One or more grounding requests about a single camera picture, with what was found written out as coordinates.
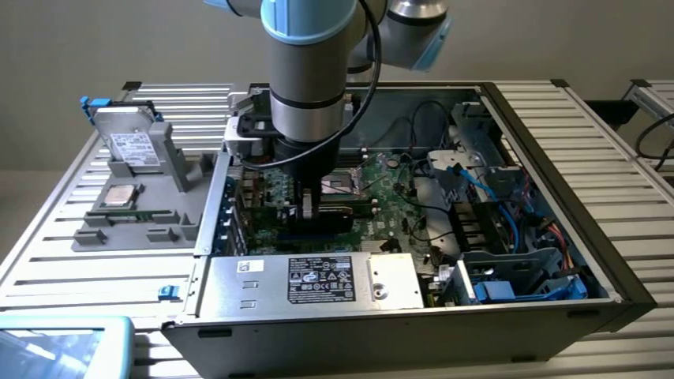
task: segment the metal case panel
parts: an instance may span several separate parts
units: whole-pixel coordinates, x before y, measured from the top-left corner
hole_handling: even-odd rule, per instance
[[[626,306],[470,310],[267,323],[189,321],[163,333],[204,378],[544,361]]]

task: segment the white wall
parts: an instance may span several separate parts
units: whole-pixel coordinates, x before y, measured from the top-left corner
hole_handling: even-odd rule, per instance
[[[566,78],[588,97],[674,79],[673,0],[452,0],[434,70],[388,80]],[[261,27],[200,0],[0,1],[0,168],[63,169],[91,133],[81,95],[125,81],[264,81]]]

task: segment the gray component holder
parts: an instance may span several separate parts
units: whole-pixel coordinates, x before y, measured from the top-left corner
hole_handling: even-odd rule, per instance
[[[132,178],[115,178],[111,176],[93,204],[93,214],[89,212],[84,217],[84,226],[81,229],[99,228],[105,234],[107,239],[101,245],[96,246],[83,245],[76,240],[72,244],[72,250],[104,251],[192,248],[195,246],[203,207],[208,195],[208,186],[211,184],[211,177],[203,175],[196,162],[191,164],[187,180],[192,189],[189,192],[180,193],[173,185],[173,178],[168,175],[141,174]],[[144,187],[133,202],[133,211],[168,211],[152,216],[153,222],[111,223],[107,217],[96,214],[96,212],[103,210],[109,212],[109,208],[100,208],[100,206],[111,186],[127,184],[135,186],[143,185]],[[176,238],[160,239],[155,238],[155,235],[149,237],[152,230],[167,228],[171,228]]]
[[[205,156],[197,162],[185,161],[183,151],[173,146],[172,126],[168,122],[155,122],[147,131],[159,157],[159,166],[152,171],[139,171],[137,168],[149,167],[129,167],[112,156],[108,162],[112,175],[103,186],[92,211],[84,216],[83,229],[73,236],[73,251],[195,246],[211,185],[211,176],[204,174],[203,168],[211,164]],[[137,189],[132,202],[119,208],[104,206],[108,190],[123,185],[133,185]],[[111,220],[115,211],[121,214],[144,212],[143,218],[148,220],[115,222]],[[103,238],[91,236],[92,228],[97,228]]]

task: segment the power supply label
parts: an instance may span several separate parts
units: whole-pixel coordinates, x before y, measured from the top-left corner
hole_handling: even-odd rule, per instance
[[[147,133],[117,133],[109,137],[128,166],[159,166],[157,154]]]
[[[292,304],[356,301],[351,257],[290,258],[287,267]]]

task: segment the white label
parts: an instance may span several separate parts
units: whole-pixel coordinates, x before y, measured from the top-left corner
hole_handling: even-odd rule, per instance
[[[128,166],[159,166],[157,153],[147,133],[120,133],[109,137]]]
[[[236,266],[236,272],[261,272],[264,271],[264,261],[257,259],[256,261],[239,261]]]

